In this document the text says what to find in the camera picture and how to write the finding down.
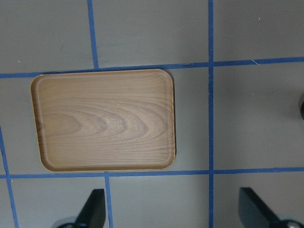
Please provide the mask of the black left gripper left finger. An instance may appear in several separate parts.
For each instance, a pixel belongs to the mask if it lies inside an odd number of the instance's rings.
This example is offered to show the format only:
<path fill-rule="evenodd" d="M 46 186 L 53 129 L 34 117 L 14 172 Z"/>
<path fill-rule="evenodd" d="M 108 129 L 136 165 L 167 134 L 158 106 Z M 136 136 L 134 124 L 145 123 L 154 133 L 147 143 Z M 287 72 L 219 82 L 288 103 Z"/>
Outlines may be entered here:
<path fill-rule="evenodd" d="M 105 191 L 92 190 L 75 220 L 76 228 L 103 228 L 105 224 Z"/>

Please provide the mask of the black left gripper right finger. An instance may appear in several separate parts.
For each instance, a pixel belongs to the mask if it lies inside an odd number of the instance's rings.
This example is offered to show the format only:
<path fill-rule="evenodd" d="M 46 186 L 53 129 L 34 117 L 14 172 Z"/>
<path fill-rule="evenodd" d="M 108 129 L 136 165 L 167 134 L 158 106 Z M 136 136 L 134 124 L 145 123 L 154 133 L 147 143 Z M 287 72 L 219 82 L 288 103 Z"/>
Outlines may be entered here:
<path fill-rule="evenodd" d="M 245 228 L 283 228 L 284 222 L 249 187 L 241 187 L 238 215 Z"/>

